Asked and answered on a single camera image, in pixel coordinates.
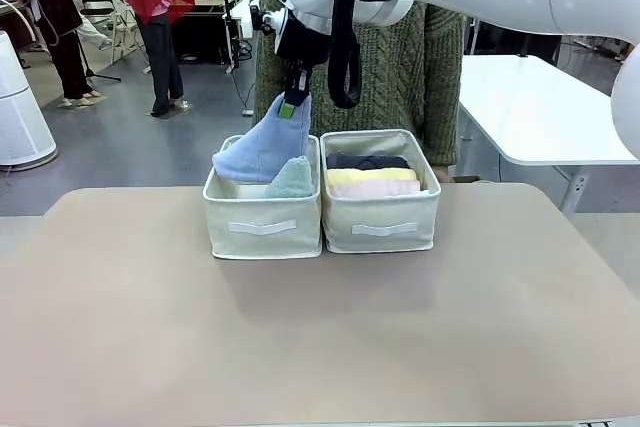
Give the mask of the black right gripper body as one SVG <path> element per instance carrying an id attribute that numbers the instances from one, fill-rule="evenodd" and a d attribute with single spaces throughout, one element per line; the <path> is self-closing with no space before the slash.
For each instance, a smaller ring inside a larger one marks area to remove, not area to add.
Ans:
<path id="1" fill-rule="evenodd" d="M 288 17 L 276 35 L 275 54 L 307 67 L 329 59 L 331 37 L 306 27 L 296 17 Z"/>

